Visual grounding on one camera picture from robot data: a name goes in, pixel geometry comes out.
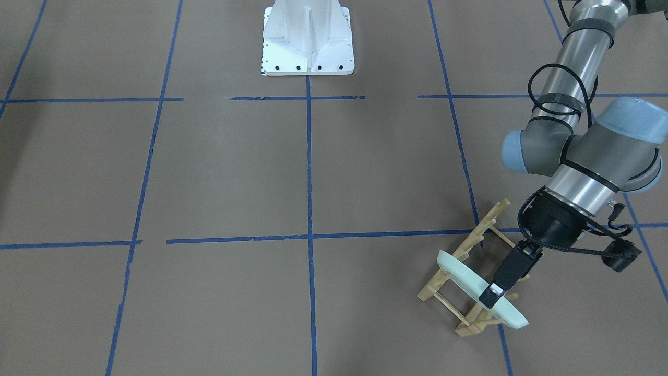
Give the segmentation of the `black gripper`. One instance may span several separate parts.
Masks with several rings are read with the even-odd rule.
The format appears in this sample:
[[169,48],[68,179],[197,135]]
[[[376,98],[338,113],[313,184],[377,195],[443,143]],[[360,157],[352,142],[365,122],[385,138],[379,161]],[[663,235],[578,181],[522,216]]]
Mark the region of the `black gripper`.
[[586,220],[546,191],[536,191],[518,212],[518,226],[524,236],[494,272],[492,283],[478,301],[491,309],[541,259],[543,248],[592,255],[593,250],[573,245],[587,227]]

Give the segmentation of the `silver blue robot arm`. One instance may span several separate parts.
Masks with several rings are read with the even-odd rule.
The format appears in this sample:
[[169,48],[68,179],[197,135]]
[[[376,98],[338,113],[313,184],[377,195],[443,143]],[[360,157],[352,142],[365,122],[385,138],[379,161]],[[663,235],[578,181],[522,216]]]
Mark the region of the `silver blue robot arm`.
[[556,62],[534,72],[549,75],[539,96],[528,83],[531,119],[506,136],[502,157],[508,169],[549,181],[520,208],[523,239],[478,297],[489,309],[527,276],[545,248],[598,255],[616,272],[641,254],[627,240],[630,227],[614,226],[624,205],[613,199],[620,191],[645,191],[659,181],[666,111],[622,96],[594,116],[591,102],[616,32],[633,15],[659,12],[666,12],[666,1],[577,1]]

